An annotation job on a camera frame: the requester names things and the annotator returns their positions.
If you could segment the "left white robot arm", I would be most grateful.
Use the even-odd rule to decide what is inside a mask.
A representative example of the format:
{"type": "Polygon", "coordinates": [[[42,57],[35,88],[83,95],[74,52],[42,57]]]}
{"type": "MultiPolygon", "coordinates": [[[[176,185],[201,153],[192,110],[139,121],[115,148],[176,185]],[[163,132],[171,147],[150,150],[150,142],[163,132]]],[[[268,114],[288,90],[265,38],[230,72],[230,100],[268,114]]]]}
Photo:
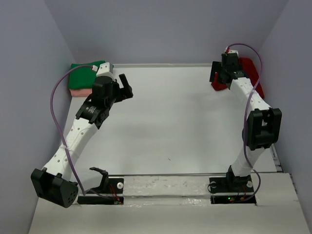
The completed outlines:
{"type": "Polygon", "coordinates": [[[120,74],[119,79],[120,83],[109,76],[96,77],[92,92],[76,113],[65,140],[42,169],[33,170],[31,181],[39,198],[68,208],[78,193],[84,191],[79,180],[70,180],[71,176],[77,175],[75,163],[108,118],[112,106],[133,97],[126,75],[120,74]]]}

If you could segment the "red t shirt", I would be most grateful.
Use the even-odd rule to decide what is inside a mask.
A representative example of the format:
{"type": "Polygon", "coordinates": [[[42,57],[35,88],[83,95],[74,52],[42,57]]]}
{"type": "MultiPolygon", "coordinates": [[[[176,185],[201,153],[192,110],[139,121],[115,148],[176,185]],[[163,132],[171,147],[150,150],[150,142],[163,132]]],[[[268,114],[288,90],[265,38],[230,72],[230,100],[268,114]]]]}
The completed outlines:
{"type": "MultiPolygon", "coordinates": [[[[242,70],[247,73],[249,76],[252,85],[255,85],[259,78],[259,74],[257,72],[257,69],[253,63],[253,61],[250,58],[239,58],[239,64],[242,66],[242,70]]],[[[218,74],[215,76],[214,82],[211,82],[211,86],[215,91],[222,91],[227,89],[227,86],[225,84],[221,84],[218,82],[218,74]]]]}

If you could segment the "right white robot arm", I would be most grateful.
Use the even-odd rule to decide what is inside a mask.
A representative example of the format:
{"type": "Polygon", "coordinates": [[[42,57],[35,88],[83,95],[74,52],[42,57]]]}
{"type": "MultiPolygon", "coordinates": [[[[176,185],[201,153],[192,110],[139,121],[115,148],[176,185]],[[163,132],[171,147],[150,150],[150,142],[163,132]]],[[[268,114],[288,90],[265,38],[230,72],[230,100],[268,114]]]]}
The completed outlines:
{"type": "Polygon", "coordinates": [[[211,193],[235,193],[251,182],[251,172],[265,149],[278,141],[282,112],[267,104],[239,63],[238,52],[229,51],[214,61],[210,81],[225,84],[245,105],[243,147],[224,177],[210,178],[211,193]]]}

